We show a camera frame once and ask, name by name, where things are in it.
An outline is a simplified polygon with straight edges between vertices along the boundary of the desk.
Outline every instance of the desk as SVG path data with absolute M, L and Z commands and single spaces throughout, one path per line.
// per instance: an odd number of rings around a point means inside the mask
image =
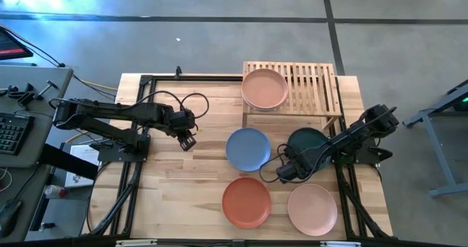
M 50 89 L 44 94 L 44 100 L 41 102 L 33 101 L 29 108 L 33 111 L 45 113 L 52 116 L 54 111 L 49 107 L 48 100 L 51 98 L 62 98 L 70 82 L 73 71 L 70 68 L 46 68 L 32 66 L 0 66 L 0 87 L 6 88 L 8 85 L 14 85 L 22 88 L 26 83 L 35 87 L 35 91 L 41 91 L 46 85 L 47 80 L 51 80 L 58 86 L 58 90 Z M 13 113 L 21 109 L 16 99 L 9 99 L 7 96 L 0 97 L 0 111 L 3 113 Z M 21 112 L 22 115 L 28 115 L 27 112 Z M 0 192 L 0 204 L 12 199 L 20 190 L 35 169 L 35 164 L 40 157 L 42 147 L 45 144 L 52 119 L 43 115 L 31 114 L 35 117 L 34 127 L 28 138 L 23 144 L 23 149 L 17 156 L 8 156 L 0 154 L 0 167 L 8 166 L 8 171 L 12 174 L 12 185 L 5 191 Z M 33 218 L 37 203 L 42 195 L 44 185 L 48 179 L 51 167 L 42 165 L 36 171 L 34 177 L 29 181 L 19 199 L 23 202 L 21 206 L 18 222 L 15 229 L 5 238 L 0 238 L 0 243 L 23 241 L 29 230 L 29 225 Z
M 140 74 L 123 74 L 118 88 L 117 102 L 135 103 Z M 338 77 L 344 117 L 349 126 L 363 112 L 363 103 L 357 77 Z M 193 92 L 205 94 L 210 101 L 208 114 L 197 119 L 200 132 L 197 144 L 190 152 L 183 152 L 176 140 L 164 133 L 151 130 L 151 148 L 143 165 L 140 179 L 132 238 L 196 238 L 196 239 L 251 239 L 251 240 L 317 240 L 345 239 L 338 185 L 334 166 L 315 173 L 308 181 L 326 188 L 338 204 L 339 217 L 335 227 L 322 237 L 300 233 L 287 215 L 287 200 L 298 184 L 269 183 L 272 211 L 266 222 L 256 229 L 234 227 L 222 212 L 222 194 L 230 181 L 239 177 L 259 179 L 258 172 L 241 172 L 227 161 L 224 147 L 229 135 L 241 128 L 242 98 L 239 82 L 163 82 L 156 90 L 166 90 L 182 98 Z M 174 107 L 176 101 L 166 95 L 156 95 L 155 102 Z M 205 109 L 202 98 L 190 98 L 184 106 L 195 115 Z M 130 122 L 111 121 L 120 128 Z M 284 143 L 300 127 L 321 129 L 319 118 L 250 115 L 248 126 L 264 132 L 272 148 Z M 269 178 L 278 165 L 265 168 Z M 122 163 L 112 163 L 99 176 L 94 187 L 90 222 L 95 227 L 109 211 L 116 199 Z M 369 166 L 356 165 L 361 201 L 382 230 L 392 234 L 382 184 L 378 174 Z M 127 214 L 122 209 L 119 232 Z M 353 229 L 358 232 L 355 211 L 350 208 Z

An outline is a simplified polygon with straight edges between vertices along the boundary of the gray desk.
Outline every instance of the gray desk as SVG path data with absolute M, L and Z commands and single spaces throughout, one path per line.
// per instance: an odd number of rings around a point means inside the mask
M 6 88 L 8 85 L 19 87 L 20 90 L 26 86 L 26 83 L 32 84 L 41 91 L 46 85 L 47 80 L 51 80 L 58 86 L 58 90 L 50 89 L 44 95 L 41 102 L 33 101 L 30 103 L 31 110 L 53 115 L 54 111 L 49 107 L 48 100 L 54 97 L 63 97 L 72 76 L 70 68 L 45 68 L 31 66 L 0 66 L 0 88 Z M 21 109 L 14 99 L 6 96 L 0 97 L 0 111 L 3 113 L 13 113 Z M 12 185 L 5 191 L 0 192 L 0 204 L 13 198 L 33 173 L 35 163 L 37 162 L 42 147 L 45 144 L 52 120 L 43 115 L 31 114 L 36 119 L 34 127 L 23 144 L 23 149 L 18 156 L 6 156 L 0 154 L 0 167 L 8 166 L 8 171 L 12 174 Z M 13 232 L 5 238 L 0 238 L 0 243 L 23 241 L 29 230 L 29 225 L 37 208 L 37 203 L 42 195 L 45 182 L 50 173 L 50 166 L 42 165 L 36 171 L 36 175 L 29 181 L 21 195 L 18 197 L 23 205 L 20 209 L 18 222 Z

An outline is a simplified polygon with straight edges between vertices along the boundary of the wooden dish rack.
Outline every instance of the wooden dish rack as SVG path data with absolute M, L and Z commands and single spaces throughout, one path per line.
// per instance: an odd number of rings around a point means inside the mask
M 243 76 L 256 69 L 272 69 L 287 81 L 286 101 L 272 111 L 260 111 L 243 101 L 242 127 L 248 115 L 292 115 L 321 117 L 323 130 L 341 116 L 332 64 L 245 61 Z

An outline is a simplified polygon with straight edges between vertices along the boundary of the keyboard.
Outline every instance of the keyboard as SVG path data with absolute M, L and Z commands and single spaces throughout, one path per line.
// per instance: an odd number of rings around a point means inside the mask
M 34 116 L 0 113 L 0 154 L 18 155 L 33 122 Z

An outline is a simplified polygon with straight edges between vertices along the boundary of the blue plate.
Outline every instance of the blue plate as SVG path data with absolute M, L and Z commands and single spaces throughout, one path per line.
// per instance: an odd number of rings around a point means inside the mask
M 259 170 L 271 154 L 268 138 L 253 128 L 242 128 L 233 132 L 226 144 L 227 160 L 242 171 Z

